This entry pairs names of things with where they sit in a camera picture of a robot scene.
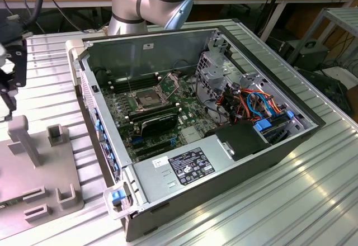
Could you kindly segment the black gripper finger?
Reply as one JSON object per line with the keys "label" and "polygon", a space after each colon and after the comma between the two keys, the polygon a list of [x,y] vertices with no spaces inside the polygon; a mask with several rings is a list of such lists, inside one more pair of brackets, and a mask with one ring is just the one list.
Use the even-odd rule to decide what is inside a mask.
{"label": "black gripper finger", "polygon": [[14,41],[7,45],[1,45],[1,66],[9,60],[14,64],[13,69],[6,73],[1,70],[1,98],[8,108],[8,114],[1,116],[2,121],[10,121],[17,104],[15,95],[18,88],[24,87],[27,81],[27,42],[26,40]]}

